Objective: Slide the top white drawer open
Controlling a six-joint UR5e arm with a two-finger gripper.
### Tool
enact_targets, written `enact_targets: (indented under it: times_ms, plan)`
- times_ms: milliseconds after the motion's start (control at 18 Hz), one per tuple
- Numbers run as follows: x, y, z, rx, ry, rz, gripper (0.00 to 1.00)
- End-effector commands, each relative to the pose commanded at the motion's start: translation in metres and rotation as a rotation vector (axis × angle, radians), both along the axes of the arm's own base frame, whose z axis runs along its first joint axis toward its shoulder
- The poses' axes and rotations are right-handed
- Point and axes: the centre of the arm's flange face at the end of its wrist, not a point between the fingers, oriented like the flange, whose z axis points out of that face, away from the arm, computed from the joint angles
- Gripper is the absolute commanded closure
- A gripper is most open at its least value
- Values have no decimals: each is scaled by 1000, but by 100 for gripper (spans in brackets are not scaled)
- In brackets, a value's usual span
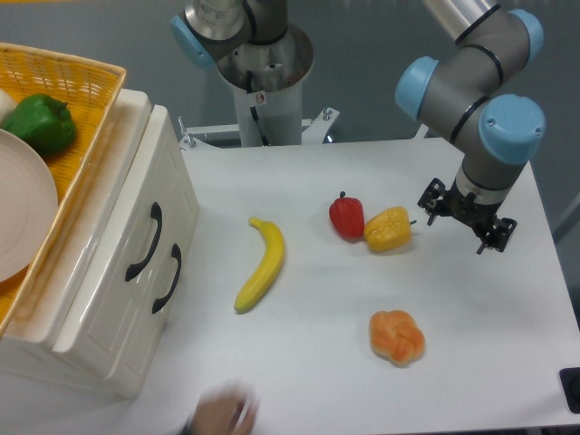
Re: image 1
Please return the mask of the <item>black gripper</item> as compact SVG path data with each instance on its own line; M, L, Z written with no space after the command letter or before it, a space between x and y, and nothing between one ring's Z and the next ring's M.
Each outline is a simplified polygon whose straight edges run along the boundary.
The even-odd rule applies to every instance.
M431 226L437 217L449 215L471 227L480 240L477 254L486 249L503 252L517 227L515 219L497 218L501 203L479 204L473 192L463 196L456 184L446 190L440 179L434 178L418 200L418 206L428 215L427 225Z

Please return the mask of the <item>blurred person hand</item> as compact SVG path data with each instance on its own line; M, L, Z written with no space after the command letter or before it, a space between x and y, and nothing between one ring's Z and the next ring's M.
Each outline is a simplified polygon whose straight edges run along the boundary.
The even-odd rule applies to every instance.
M240 385L208 391L200 397L179 434L251 434L258 407L255 395Z

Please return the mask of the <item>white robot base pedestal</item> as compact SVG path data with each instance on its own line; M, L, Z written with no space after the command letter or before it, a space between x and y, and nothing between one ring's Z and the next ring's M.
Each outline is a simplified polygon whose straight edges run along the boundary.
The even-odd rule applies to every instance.
M300 28L290 24L274 43L244 43L215 61L178 18L173 30L182 50L199 66L216 65L230 87L243 147L317 144L329 139L340 112L325 107L303 118L303 84L314 65L314 48Z

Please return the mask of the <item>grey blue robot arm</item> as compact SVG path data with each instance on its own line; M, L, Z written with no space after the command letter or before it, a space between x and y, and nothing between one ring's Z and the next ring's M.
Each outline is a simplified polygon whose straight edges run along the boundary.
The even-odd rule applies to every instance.
M541 24L523 10L494 1L429 1L427 9L458 46L439 62L411 63L394 98L410 117L460 150L450 187L433 180L419 200L430 218L470 227L483 248L503 251L516 221L498 209L546 130L539 106L500 94L505 81L541 51ZM287 18L284 1L192 1L174 16L171 32L200 67L216 67L234 95L245 146L297 145L302 133L302 85L314 48Z

